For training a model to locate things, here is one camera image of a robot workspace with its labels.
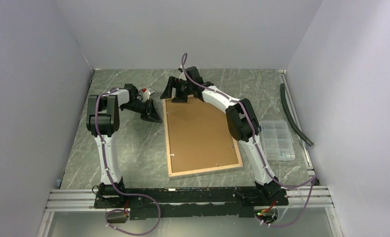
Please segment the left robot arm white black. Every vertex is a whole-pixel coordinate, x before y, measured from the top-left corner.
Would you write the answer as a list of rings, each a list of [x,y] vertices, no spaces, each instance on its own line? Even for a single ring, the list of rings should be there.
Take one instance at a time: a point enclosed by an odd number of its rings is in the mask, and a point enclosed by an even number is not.
[[[129,110],[140,114],[143,121],[162,123],[152,99],[155,93],[153,88],[137,89],[128,83],[88,97],[86,127],[95,139],[101,165],[98,191],[114,207],[123,206],[127,200],[116,148],[120,111]]]

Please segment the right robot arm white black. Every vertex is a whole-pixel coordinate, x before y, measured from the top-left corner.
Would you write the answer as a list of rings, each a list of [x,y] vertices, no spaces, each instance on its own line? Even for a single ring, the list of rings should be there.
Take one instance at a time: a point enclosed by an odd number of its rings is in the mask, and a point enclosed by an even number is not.
[[[230,135],[243,147],[252,165],[258,201],[264,205],[271,204],[281,185],[265,157],[260,143],[260,124],[250,100],[234,98],[213,83],[204,81],[194,66],[180,68],[179,71],[179,78],[169,77],[160,98],[186,103],[192,95],[225,113]]]

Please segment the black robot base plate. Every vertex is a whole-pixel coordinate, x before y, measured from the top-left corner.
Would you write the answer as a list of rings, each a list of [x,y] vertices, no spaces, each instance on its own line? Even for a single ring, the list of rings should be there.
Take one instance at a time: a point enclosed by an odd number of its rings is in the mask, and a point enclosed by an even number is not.
[[[238,216],[251,218],[260,207],[287,206],[287,192],[281,189],[271,199],[254,186],[205,188],[125,188],[125,195],[95,194],[94,208],[124,209],[131,220],[147,218]]]

